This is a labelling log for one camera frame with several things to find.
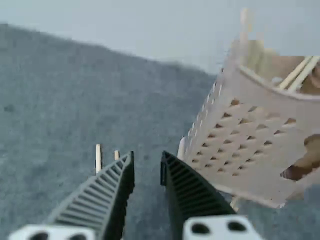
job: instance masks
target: carpet floor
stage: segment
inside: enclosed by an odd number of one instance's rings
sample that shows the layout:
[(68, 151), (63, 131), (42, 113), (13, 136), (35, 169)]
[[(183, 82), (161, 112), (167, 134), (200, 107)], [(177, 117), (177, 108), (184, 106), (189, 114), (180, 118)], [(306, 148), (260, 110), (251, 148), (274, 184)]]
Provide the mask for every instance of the carpet floor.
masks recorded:
[[(0, 239), (44, 221), (85, 182), (97, 143), (106, 163), (115, 150), (135, 153), (125, 239), (171, 239), (161, 153), (177, 152), (214, 80), (0, 25)], [(312, 200), (283, 209), (241, 201), (239, 212), (268, 240), (318, 239), (320, 207)]]

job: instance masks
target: white wall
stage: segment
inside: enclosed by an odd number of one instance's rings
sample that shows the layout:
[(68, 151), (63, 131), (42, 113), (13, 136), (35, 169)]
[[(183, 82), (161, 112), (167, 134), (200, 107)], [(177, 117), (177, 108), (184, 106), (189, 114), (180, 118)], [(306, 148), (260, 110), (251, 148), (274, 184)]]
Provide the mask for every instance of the white wall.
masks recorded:
[(320, 54), (318, 0), (1, 0), (0, 22), (215, 73), (240, 11), (286, 55)]

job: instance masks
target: ribbed rubber pad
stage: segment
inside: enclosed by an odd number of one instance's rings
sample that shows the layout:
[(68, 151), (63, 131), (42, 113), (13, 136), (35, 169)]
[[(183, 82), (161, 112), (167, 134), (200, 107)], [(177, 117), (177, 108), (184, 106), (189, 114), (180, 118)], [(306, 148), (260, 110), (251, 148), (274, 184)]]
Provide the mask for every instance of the ribbed rubber pad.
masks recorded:
[(207, 180), (166, 151), (162, 153), (161, 185), (166, 186), (174, 240), (182, 239), (189, 218), (236, 214)]
[(96, 232), (97, 240), (120, 240), (134, 187), (134, 153), (130, 152), (82, 184), (52, 212), (47, 223), (88, 227)]

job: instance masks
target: wooden dowel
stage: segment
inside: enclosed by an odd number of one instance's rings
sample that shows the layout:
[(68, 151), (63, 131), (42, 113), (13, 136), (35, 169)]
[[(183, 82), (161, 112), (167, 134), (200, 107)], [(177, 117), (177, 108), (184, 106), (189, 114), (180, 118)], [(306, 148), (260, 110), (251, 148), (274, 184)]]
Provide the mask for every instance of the wooden dowel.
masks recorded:
[(307, 66), (303, 69), (300, 75), (296, 78), (296, 80), (289, 87), (288, 92), (295, 92), (300, 84), (304, 82), (307, 76), (312, 72), (312, 70), (316, 67), (317, 63), (320, 60), (320, 56), (314, 56)]
[(97, 174), (102, 169), (102, 162), (101, 162), (101, 145), (95, 145), (95, 173)]
[(114, 151), (114, 160), (119, 160), (120, 152), (118, 150)]
[(286, 79), (279, 85), (279, 89), (286, 89), (289, 84), (301, 73), (305, 66), (310, 62), (312, 56), (306, 56), (305, 59), (291, 72)]

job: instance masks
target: perforated wooden panel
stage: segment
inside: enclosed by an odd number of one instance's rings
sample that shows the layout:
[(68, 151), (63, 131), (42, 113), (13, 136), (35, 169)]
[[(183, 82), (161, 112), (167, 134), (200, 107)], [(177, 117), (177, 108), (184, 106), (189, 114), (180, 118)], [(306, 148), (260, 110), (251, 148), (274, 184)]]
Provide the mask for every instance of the perforated wooden panel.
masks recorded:
[(316, 168), (298, 181), (284, 177), (307, 154), (305, 139), (320, 133), (320, 97), (273, 88), (240, 64), (237, 50), (185, 138), (183, 160), (218, 190), (282, 207), (320, 183)]

